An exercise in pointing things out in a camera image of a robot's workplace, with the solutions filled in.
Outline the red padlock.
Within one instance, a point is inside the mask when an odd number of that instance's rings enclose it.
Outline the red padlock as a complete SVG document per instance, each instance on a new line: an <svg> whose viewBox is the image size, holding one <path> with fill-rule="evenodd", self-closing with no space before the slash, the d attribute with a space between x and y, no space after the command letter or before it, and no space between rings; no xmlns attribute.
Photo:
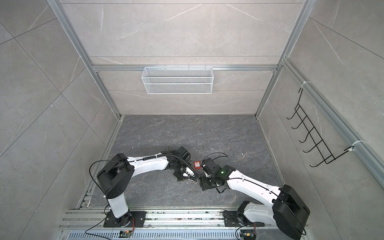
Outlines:
<svg viewBox="0 0 384 240"><path fill-rule="evenodd" d="M202 158L200 154L197 154L197 157L194 160L194 168L196 170L200 170L202 168Z"/></svg>

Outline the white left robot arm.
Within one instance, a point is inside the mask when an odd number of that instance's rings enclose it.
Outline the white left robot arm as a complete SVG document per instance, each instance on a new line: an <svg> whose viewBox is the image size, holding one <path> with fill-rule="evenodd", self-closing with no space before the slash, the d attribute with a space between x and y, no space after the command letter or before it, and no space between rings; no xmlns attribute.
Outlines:
<svg viewBox="0 0 384 240"><path fill-rule="evenodd" d="M111 160L104 160L106 164L96 177L90 174L110 208L102 221L103 227L121 228L130 225L135 227L135 220L140 218L133 216L125 198L128 184L135 176L153 171L173 170L178 181L191 180L197 183L198 174L190 160L191 155L184 147L144 157L127 157L120 153Z"/></svg>

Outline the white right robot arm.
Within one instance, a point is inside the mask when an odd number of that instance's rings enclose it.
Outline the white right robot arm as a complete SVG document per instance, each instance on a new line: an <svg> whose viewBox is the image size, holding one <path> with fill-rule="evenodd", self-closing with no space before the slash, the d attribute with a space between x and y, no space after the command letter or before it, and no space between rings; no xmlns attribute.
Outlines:
<svg viewBox="0 0 384 240"><path fill-rule="evenodd" d="M244 201L236 212L236 218L243 226L256 223L274 225L293 240L307 234L305 226L311 211L293 187L262 183L231 166L220 167L211 158L202 160L202 169L205 172L201 178L203 190L224 186L225 190L241 192L266 207L262 210L256 204Z"/></svg>

